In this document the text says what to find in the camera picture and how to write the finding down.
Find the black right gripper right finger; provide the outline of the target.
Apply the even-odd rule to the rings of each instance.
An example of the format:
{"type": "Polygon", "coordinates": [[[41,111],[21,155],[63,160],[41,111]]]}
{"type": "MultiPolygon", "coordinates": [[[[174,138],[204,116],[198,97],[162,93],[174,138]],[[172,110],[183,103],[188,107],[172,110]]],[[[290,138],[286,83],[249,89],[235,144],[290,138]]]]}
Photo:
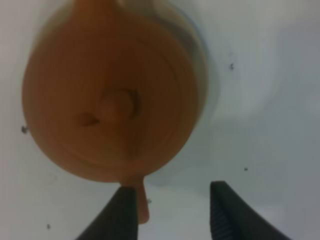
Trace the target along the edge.
{"type": "Polygon", "coordinates": [[[210,184],[210,233],[213,240],[287,240],[224,181],[210,184]]]}

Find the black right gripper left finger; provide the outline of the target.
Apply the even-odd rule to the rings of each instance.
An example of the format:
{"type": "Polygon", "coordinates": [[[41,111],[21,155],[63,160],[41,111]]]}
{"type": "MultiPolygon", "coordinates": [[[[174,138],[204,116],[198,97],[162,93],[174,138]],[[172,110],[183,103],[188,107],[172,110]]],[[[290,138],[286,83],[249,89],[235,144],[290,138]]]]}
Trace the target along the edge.
{"type": "Polygon", "coordinates": [[[77,239],[137,240],[138,225],[136,190],[122,186],[77,239]]]}

